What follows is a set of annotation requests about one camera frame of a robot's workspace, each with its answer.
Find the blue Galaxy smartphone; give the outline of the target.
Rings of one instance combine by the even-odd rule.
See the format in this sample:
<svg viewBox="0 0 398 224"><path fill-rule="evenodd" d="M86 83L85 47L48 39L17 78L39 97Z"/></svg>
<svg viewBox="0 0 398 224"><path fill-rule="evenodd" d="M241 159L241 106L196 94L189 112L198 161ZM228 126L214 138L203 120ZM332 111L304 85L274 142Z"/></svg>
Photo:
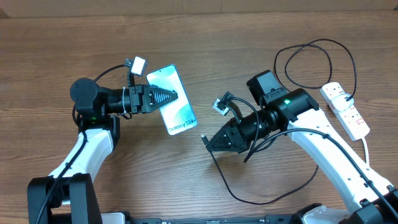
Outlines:
<svg viewBox="0 0 398 224"><path fill-rule="evenodd" d="M177 94L176 100L159 109L165 128L170 135L181 133L198 125L182 79L174 64L148 73L146 78L148 84L174 91Z"/></svg>

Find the white power strip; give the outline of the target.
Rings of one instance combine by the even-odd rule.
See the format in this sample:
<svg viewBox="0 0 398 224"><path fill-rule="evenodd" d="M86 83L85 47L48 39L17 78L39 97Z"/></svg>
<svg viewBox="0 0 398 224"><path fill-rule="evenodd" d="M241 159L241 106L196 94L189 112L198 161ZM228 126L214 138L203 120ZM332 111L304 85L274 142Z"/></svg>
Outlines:
<svg viewBox="0 0 398 224"><path fill-rule="evenodd" d="M323 85L320 89L320 93L330 107L330 100L332 98L346 92L339 83L331 82ZM347 110L334 114L352 141L364 139L365 136L369 134L370 128L354 104Z"/></svg>

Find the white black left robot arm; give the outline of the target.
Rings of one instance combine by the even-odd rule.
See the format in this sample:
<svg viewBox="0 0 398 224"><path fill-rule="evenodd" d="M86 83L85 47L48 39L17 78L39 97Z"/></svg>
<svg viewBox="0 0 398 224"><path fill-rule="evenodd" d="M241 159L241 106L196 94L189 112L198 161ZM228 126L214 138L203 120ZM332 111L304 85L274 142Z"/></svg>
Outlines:
<svg viewBox="0 0 398 224"><path fill-rule="evenodd" d="M93 181L120 137L120 117L151 113L178 98L174 90L129 85L112 90L81 78L70 88L78 113L78 139L48 176L27 187L29 223L130 223L128 212L102 213Z"/></svg>

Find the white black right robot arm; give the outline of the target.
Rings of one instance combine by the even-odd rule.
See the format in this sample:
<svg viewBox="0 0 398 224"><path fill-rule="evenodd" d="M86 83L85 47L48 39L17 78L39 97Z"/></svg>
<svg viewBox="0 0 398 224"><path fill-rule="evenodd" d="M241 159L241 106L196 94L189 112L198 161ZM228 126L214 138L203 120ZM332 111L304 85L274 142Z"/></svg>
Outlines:
<svg viewBox="0 0 398 224"><path fill-rule="evenodd" d="M211 139L201 137L207 151L251 156L288 135L325 173L346 205L338 210L313 203L291 215L266 215L266 223L397 223L397 188L353 151L309 93L302 88L288 92L270 70L246 85L261 109L244 117L230 92L217 99L214 109L234 116Z"/></svg>

